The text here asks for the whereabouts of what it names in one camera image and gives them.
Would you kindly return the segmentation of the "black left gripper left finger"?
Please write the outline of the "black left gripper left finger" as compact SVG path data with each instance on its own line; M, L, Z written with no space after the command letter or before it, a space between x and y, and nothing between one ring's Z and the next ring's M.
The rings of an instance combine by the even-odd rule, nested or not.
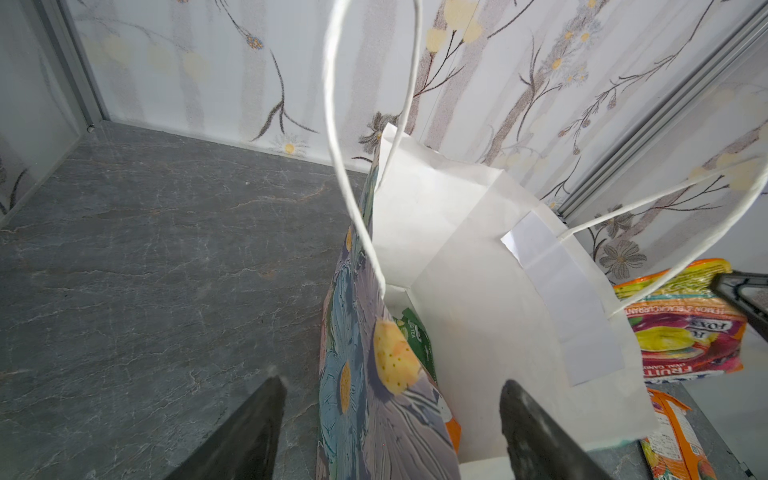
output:
M287 389L270 377L174 469L170 479L270 479L273 476Z

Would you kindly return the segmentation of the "Fox's fruit candy bag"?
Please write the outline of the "Fox's fruit candy bag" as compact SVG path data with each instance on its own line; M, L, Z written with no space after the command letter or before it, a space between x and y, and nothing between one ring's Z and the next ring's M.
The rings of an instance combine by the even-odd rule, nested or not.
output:
M676 383L743 369L747 317L717 297L710 284L730 274L724 259L705 259L625 309L638 341L647 384Z

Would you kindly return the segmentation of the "floral white paper bag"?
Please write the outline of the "floral white paper bag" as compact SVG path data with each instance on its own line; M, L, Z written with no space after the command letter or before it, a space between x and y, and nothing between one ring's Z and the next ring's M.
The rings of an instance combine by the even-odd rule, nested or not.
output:
M448 160L390 124L355 197L335 123L348 8L334 3L323 50L328 146L352 224L324 308L317 477L517 479L501 428L508 380L589 456L651 435L632 300L507 172ZM406 308L437 381L396 323Z

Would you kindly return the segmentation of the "orange fruit snack packet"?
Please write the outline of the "orange fruit snack packet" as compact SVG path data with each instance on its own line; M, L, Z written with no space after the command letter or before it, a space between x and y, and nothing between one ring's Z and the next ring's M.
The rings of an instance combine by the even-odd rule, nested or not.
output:
M670 394L649 389L658 428L640 441L653 479L715 480L693 426L687 418L692 409Z

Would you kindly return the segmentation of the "green snack packet front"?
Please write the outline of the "green snack packet front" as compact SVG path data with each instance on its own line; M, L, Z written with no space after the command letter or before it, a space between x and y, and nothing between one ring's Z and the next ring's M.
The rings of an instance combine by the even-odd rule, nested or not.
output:
M431 340L421 320L411 308L406 308L396 323L431 379L437 381Z

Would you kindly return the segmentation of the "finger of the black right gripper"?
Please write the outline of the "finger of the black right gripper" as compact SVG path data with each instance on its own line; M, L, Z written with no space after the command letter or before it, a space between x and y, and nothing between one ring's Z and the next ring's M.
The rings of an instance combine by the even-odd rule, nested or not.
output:
M714 276L710 289L747 317L749 325L767 340L767 275L733 272Z

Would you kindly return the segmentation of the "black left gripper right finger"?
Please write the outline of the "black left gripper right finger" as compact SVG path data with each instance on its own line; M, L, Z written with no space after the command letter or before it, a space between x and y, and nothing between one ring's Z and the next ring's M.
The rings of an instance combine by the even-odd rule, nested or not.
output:
M502 434L517 479L589 480L609 475L516 381L500 396Z

